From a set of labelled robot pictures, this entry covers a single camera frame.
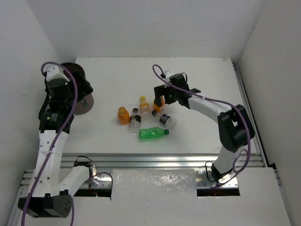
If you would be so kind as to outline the orange bottle orange cap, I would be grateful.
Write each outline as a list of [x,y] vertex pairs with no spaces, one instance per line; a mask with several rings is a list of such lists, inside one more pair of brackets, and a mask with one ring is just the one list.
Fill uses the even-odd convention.
[[153,109],[154,109],[155,111],[157,111],[158,113],[164,110],[164,105],[165,105],[165,101],[164,101],[163,98],[161,98],[161,106],[157,106],[157,105],[155,104],[155,101],[153,101]]

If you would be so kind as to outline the brown plastic waste bin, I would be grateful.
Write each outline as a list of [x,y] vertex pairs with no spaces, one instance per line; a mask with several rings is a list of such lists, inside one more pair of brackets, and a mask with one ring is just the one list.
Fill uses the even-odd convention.
[[86,73],[82,66],[77,63],[66,62],[62,63],[68,71],[73,75],[77,88],[78,100],[74,110],[75,115],[83,115],[89,112],[94,105],[94,98],[92,96],[93,88],[90,82],[87,81]]

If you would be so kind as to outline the aluminium rail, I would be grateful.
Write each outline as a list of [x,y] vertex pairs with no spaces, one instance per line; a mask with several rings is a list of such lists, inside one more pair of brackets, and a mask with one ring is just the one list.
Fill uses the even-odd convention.
[[[62,156],[61,168],[69,169],[79,155],[91,159],[97,169],[200,169],[214,162],[218,154],[72,154]],[[252,153],[248,167],[266,167],[264,157],[260,153]],[[28,187],[33,170],[26,169],[20,187]]]
[[247,93],[246,93],[246,89],[245,89],[245,86],[244,86],[239,68],[233,61],[232,61],[232,66],[233,66],[233,70],[234,70],[234,73],[235,73],[235,76],[236,76],[236,79],[237,79],[237,83],[238,83],[238,86],[239,86],[240,94],[241,94],[245,109],[246,109],[246,111],[249,115],[251,124],[254,128],[254,131],[255,131],[255,136],[253,138],[253,141],[254,141],[254,145],[256,147],[256,151],[261,156],[261,161],[263,163],[263,167],[268,167],[269,162],[267,160],[265,150],[264,150],[264,147],[263,147],[262,142],[261,142],[261,137],[260,137],[256,122],[255,122],[255,119],[254,119],[254,116],[253,116],[253,111],[252,111],[252,108],[251,108],[250,103],[249,103],[249,99],[248,99],[248,96],[247,96]]

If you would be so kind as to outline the clear bottle yellow cap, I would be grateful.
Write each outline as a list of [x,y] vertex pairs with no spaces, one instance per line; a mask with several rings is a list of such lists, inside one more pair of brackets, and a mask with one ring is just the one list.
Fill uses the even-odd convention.
[[139,104],[142,119],[148,119],[151,116],[151,108],[145,96],[140,96]]

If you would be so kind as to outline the aluminium front rail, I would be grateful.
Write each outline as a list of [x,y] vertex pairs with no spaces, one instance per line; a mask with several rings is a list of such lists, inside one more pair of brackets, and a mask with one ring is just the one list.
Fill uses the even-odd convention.
[[[91,159],[97,169],[200,169],[214,162],[218,154],[72,154],[62,156],[61,168],[69,169],[79,155]],[[264,157],[260,153],[252,153],[248,167],[266,167]],[[26,169],[20,187],[28,187],[33,170]]]

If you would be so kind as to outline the clear Pepsi bottle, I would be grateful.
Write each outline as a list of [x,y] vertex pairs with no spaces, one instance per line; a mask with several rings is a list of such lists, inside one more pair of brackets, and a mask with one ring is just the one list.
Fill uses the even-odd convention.
[[157,112],[156,110],[153,110],[152,115],[158,123],[165,126],[169,130],[173,130],[177,124],[177,121],[174,117],[171,117],[165,113],[161,113],[161,112]]

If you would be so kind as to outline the crushed green bottle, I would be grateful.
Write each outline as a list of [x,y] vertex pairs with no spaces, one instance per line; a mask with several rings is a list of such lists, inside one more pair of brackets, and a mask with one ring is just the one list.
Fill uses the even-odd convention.
[[138,132],[139,140],[142,142],[159,140],[162,137],[168,136],[169,130],[160,127],[152,127],[147,129],[140,129]]

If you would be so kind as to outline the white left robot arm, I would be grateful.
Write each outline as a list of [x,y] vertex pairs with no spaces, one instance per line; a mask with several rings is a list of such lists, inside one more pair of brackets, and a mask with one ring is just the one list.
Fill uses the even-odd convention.
[[73,197],[90,177],[90,165],[75,162],[71,172],[59,179],[65,142],[70,133],[73,111],[78,99],[74,79],[46,79],[50,93],[49,109],[40,116],[40,146],[28,194],[20,198],[18,208],[33,218],[66,218]]

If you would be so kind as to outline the aluminium right side rail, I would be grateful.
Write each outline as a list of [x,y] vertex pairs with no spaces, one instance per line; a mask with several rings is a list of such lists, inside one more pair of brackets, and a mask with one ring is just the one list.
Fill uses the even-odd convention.
[[264,150],[264,147],[263,147],[262,142],[261,142],[261,137],[260,137],[256,122],[255,122],[255,119],[254,119],[254,116],[253,116],[253,111],[252,111],[252,108],[251,108],[250,103],[249,103],[249,99],[248,99],[248,96],[247,96],[247,93],[246,93],[246,89],[245,89],[245,86],[244,86],[239,68],[233,61],[232,61],[232,66],[233,66],[233,70],[234,70],[234,73],[235,73],[235,76],[236,76],[236,79],[237,79],[237,83],[238,83],[238,86],[239,86],[240,94],[241,94],[245,109],[246,109],[246,111],[249,115],[251,124],[254,128],[254,131],[255,131],[255,136],[253,138],[253,141],[254,141],[254,145],[256,147],[256,151],[261,156],[261,161],[263,163],[263,167],[268,167],[269,162],[267,160],[265,150]]

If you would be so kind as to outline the small orange juice bottle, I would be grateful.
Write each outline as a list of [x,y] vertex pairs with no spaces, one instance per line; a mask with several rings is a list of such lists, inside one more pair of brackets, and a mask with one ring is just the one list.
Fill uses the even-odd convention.
[[127,125],[130,122],[129,112],[123,106],[118,109],[117,117],[121,125]]

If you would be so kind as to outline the clear bottle black label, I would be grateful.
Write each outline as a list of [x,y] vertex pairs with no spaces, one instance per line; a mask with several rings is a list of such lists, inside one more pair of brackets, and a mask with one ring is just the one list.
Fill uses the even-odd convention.
[[141,115],[139,114],[138,108],[133,108],[132,114],[130,115],[129,131],[138,132],[141,127]]

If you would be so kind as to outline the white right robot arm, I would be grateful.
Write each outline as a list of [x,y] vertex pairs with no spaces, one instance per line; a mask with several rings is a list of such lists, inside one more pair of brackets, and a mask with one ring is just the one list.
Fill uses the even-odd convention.
[[156,104],[160,105],[160,98],[164,97],[166,104],[178,102],[217,123],[222,147],[211,166],[211,176],[217,186],[222,185],[220,180],[224,176],[230,173],[237,176],[243,171],[250,160],[251,139],[255,135],[245,107],[208,98],[199,89],[190,89],[183,73],[157,77],[163,85],[154,88]]

